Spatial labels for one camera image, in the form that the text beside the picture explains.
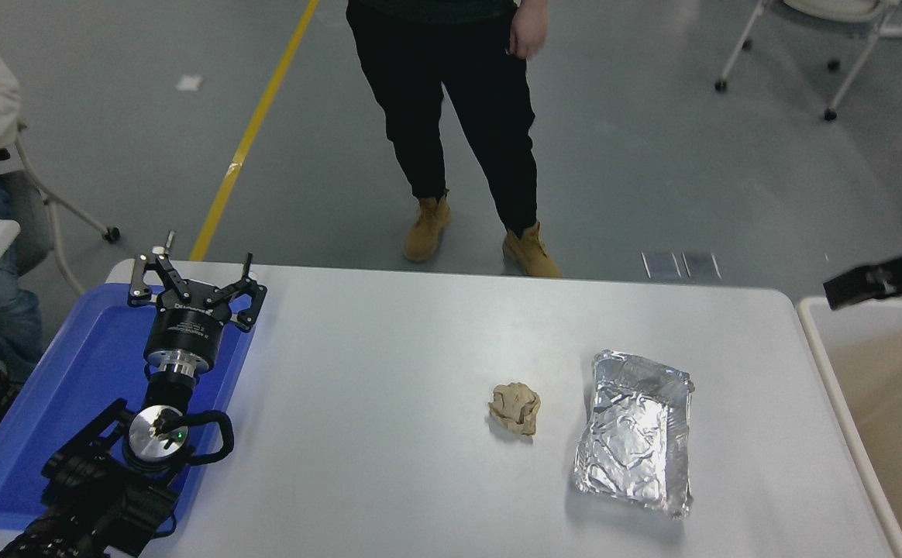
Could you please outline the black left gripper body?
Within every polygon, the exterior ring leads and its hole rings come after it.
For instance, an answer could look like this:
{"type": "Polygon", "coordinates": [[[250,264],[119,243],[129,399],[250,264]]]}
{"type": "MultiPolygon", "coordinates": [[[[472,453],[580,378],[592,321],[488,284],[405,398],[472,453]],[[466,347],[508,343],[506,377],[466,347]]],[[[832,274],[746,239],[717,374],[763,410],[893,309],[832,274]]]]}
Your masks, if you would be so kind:
{"type": "Polygon", "coordinates": [[[228,303],[214,308],[205,306],[218,288],[200,281],[189,281],[190,301],[183,301],[173,288],[157,295],[157,314],[151,325],[143,356],[147,363],[160,363],[163,353],[190,353],[201,363],[214,363],[223,336],[223,322],[230,318],[228,303]]]}

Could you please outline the standing person's hand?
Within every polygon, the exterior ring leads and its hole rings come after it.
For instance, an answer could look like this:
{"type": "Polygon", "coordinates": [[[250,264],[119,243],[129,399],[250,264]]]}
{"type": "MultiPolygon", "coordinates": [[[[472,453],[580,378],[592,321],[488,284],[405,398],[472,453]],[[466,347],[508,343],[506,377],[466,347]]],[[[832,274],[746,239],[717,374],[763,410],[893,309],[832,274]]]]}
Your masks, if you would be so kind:
{"type": "Polygon", "coordinates": [[[530,60],[546,45],[549,1],[518,1],[510,25],[508,53],[515,59],[530,60]]]}

